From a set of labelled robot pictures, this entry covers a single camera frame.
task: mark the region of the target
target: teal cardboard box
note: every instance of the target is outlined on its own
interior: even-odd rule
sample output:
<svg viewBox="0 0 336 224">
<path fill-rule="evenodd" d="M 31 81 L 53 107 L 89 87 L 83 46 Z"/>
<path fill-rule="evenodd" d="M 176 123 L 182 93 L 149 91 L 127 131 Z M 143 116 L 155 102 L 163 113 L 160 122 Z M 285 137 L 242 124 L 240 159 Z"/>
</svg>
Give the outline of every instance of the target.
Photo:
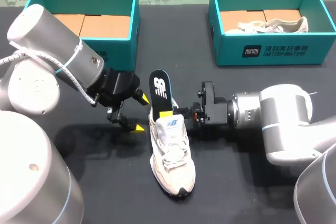
<svg viewBox="0 0 336 224">
<path fill-rule="evenodd" d="M 140 24 L 138 0 L 28 0 L 25 8 L 32 4 L 40 4 L 52 14 L 129 16 L 125 38 L 80 38 L 104 58 L 106 68 L 134 70 Z"/>
<path fill-rule="evenodd" d="M 298 9 L 308 20 L 309 32 L 224 32 L 220 12 L 267 9 Z M 209 21 L 218 66 L 322 64 L 336 38 L 335 25 L 322 0 L 210 0 Z"/>
</svg>

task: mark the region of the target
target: white cable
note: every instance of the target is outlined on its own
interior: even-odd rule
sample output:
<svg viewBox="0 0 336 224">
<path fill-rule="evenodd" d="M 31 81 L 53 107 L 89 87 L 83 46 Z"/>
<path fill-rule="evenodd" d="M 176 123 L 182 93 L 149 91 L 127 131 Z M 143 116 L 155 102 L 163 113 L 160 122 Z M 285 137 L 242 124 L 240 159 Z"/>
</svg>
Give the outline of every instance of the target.
<svg viewBox="0 0 336 224">
<path fill-rule="evenodd" d="M 18 59 L 24 58 L 25 56 L 26 56 L 25 54 L 14 54 L 14 55 L 5 57 L 3 59 L 0 59 L 0 66 L 3 65 L 3 64 L 9 63 L 13 60 L 18 60 Z"/>
<path fill-rule="evenodd" d="M 82 94 L 82 96 L 85 98 L 85 100 L 87 100 L 90 104 L 95 104 L 95 101 L 85 93 L 84 89 L 81 87 L 81 85 L 79 84 L 77 79 L 72 75 L 72 73 L 66 67 L 64 67 L 64 65 L 60 61 L 58 61 L 57 59 L 55 59 L 54 57 L 52 57 L 50 55 L 44 54 L 42 52 L 35 52 L 33 50 L 28 49 L 27 54 L 15 54 L 15 55 L 11 55 L 11 56 L 5 57 L 3 59 L 0 59 L 0 66 L 5 64 L 5 63 L 9 63 L 11 61 L 27 57 L 28 55 L 31 55 L 31 54 L 34 54 L 35 56 L 39 56 L 41 58 L 47 59 L 47 60 L 51 61 L 52 63 L 56 64 L 69 77 L 69 79 L 73 82 L 73 84 L 75 85 L 77 90 Z"/>
</svg>

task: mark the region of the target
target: black tabletop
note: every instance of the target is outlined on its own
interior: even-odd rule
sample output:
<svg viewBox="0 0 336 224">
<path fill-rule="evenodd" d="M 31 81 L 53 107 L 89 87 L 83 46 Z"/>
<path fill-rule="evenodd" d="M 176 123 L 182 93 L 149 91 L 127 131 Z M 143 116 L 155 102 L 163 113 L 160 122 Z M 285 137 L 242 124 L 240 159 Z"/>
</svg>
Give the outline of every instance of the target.
<svg viewBox="0 0 336 224">
<path fill-rule="evenodd" d="M 327 3 L 336 18 L 336 3 Z M 0 8 L 1 58 L 13 52 L 7 30 L 21 8 Z M 312 96 L 313 122 L 336 114 L 336 47 L 320 66 L 218 67 L 207 21 L 207 5 L 141 6 L 135 73 L 149 96 L 155 69 L 170 75 L 180 106 L 198 101 L 201 82 L 216 95 L 260 91 L 292 83 Z M 0 76 L 5 68 L 0 68 Z M 163 193 L 150 169 L 149 106 L 127 100 L 122 112 L 138 119 L 144 133 L 125 133 L 60 81 L 61 97 L 48 115 L 34 119 L 55 143 L 78 180 L 85 200 L 83 224 L 226 223 L 298 224 L 293 189 L 298 173 L 269 164 L 261 133 L 190 131 L 196 184 L 185 200 Z"/>
</svg>

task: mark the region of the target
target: black insole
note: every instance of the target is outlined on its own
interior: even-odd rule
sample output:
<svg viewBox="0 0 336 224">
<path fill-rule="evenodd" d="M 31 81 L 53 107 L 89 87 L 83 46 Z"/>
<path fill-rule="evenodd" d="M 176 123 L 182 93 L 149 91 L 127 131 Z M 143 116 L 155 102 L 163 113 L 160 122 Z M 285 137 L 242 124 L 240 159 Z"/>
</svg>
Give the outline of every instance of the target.
<svg viewBox="0 0 336 224">
<path fill-rule="evenodd" d="M 153 119 L 160 118 L 160 112 L 173 111 L 172 94 L 168 74 L 163 70 L 155 70 L 149 76 L 149 88 L 153 108 Z"/>
</svg>

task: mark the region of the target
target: shoe tongue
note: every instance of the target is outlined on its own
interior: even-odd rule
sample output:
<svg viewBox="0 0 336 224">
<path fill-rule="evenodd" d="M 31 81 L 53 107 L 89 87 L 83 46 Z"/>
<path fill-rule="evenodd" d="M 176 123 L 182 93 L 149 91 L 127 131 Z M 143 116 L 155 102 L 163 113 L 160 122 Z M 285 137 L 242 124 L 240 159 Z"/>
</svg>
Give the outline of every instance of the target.
<svg viewBox="0 0 336 224">
<path fill-rule="evenodd" d="M 167 116 L 159 118 L 156 121 L 157 134 L 163 145 L 168 146 L 170 143 L 177 142 L 183 136 L 184 117 L 183 115 Z"/>
</svg>

